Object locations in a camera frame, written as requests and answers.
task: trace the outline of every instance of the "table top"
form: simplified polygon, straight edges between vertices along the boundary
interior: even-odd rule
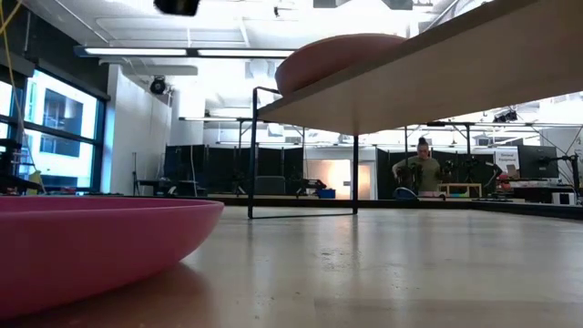
[[[481,5],[259,110],[259,118],[349,135],[578,92],[583,1]]]

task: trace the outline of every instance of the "computer monitor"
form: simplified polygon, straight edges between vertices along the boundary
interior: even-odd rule
[[[547,146],[518,146],[518,164],[520,178],[526,179],[553,179],[558,178],[558,164],[556,160],[547,161],[557,156],[555,147]]]

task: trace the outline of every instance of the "white pillar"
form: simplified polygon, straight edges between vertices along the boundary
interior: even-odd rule
[[[205,97],[198,92],[176,90],[172,99],[169,146],[201,145],[203,122],[179,120],[204,117]]]

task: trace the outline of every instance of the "fluorescent light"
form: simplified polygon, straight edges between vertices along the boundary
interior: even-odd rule
[[[186,49],[173,48],[85,48],[89,55],[97,56],[186,56]]]
[[[260,49],[199,49],[199,56],[210,57],[265,57],[285,58],[293,53],[293,50],[260,50]]]
[[[235,122],[237,118],[183,118],[184,120],[200,122]]]

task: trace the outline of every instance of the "person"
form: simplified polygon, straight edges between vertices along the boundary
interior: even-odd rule
[[[422,197],[437,197],[438,185],[441,183],[439,179],[440,167],[436,159],[429,157],[429,144],[425,138],[420,137],[417,144],[417,156],[408,159],[409,165],[418,165],[422,169],[421,183],[419,185],[419,196]],[[393,175],[397,178],[397,170],[405,167],[405,159],[393,165]]]

